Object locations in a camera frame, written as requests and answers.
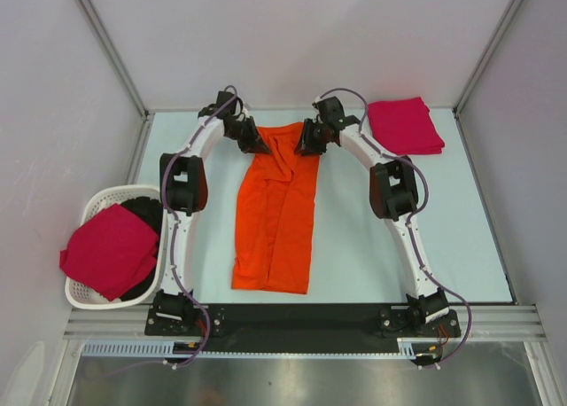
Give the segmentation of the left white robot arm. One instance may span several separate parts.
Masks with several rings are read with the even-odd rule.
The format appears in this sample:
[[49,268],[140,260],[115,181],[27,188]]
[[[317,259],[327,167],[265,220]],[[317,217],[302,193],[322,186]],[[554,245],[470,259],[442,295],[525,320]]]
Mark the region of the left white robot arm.
[[173,287],[160,289],[152,310],[179,335],[190,332],[196,323],[196,301],[182,276],[194,228],[208,200],[205,161],[224,137],[236,141],[243,153],[271,153],[233,85],[219,91],[216,101],[199,111],[197,128],[182,150],[164,153],[159,161],[161,204],[169,225],[167,270]]

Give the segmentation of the orange t shirt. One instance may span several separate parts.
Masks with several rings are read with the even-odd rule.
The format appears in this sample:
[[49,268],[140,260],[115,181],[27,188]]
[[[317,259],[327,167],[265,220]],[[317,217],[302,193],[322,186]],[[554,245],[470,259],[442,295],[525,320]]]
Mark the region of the orange t shirt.
[[237,195],[235,290],[306,294],[320,158],[295,153],[303,124],[259,128],[257,154]]

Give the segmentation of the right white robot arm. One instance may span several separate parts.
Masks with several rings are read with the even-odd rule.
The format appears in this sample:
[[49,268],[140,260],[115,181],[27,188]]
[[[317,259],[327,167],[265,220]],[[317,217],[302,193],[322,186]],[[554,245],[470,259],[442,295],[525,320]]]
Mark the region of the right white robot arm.
[[449,306],[444,288],[434,280],[416,219],[429,199],[419,198],[417,182],[424,180],[423,173],[409,157],[378,143],[362,120],[345,113],[337,97],[326,93],[314,101],[313,108],[316,116],[304,120],[295,153],[319,156],[326,153],[328,144],[336,144],[369,171],[370,207],[391,232],[408,281],[408,306],[400,328],[431,335]]

